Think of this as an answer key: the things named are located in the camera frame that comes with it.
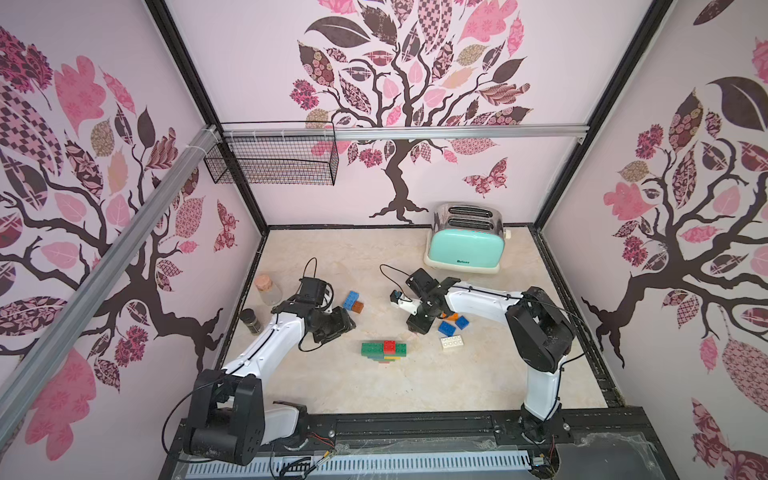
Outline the green long brick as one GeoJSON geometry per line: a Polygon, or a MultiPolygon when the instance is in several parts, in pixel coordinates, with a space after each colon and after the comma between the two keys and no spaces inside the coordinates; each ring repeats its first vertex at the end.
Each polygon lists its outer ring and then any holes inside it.
{"type": "Polygon", "coordinates": [[[383,358],[384,343],[383,342],[364,342],[361,345],[361,355],[367,358],[383,358]]]}

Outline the small red brick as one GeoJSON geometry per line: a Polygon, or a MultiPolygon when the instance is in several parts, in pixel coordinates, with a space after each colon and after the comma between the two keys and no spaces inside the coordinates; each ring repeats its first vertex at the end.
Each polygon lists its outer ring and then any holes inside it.
{"type": "Polygon", "coordinates": [[[394,356],[397,352],[397,343],[395,341],[385,341],[383,343],[383,353],[385,356],[394,356]]]}

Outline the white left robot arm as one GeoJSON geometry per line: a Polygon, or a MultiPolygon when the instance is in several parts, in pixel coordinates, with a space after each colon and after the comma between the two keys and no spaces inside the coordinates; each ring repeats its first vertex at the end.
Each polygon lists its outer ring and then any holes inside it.
{"type": "Polygon", "coordinates": [[[268,406],[264,387],[306,335],[324,345],[356,328],[347,310],[285,301],[272,311],[264,334],[220,370],[200,373],[191,392],[183,452],[247,465],[261,446],[301,435],[306,407],[268,406]]]}

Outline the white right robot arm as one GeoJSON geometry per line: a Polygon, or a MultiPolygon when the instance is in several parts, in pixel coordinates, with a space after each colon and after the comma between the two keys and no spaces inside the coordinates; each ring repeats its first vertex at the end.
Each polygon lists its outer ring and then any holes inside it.
{"type": "Polygon", "coordinates": [[[440,316],[475,315],[508,326],[519,357],[528,367],[526,415],[539,423],[560,406],[562,367],[574,341],[566,313],[539,287],[523,292],[480,288],[448,277],[439,282],[419,269],[406,279],[413,298],[396,291],[390,302],[409,313],[408,330],[426,334],[440,316]]]}

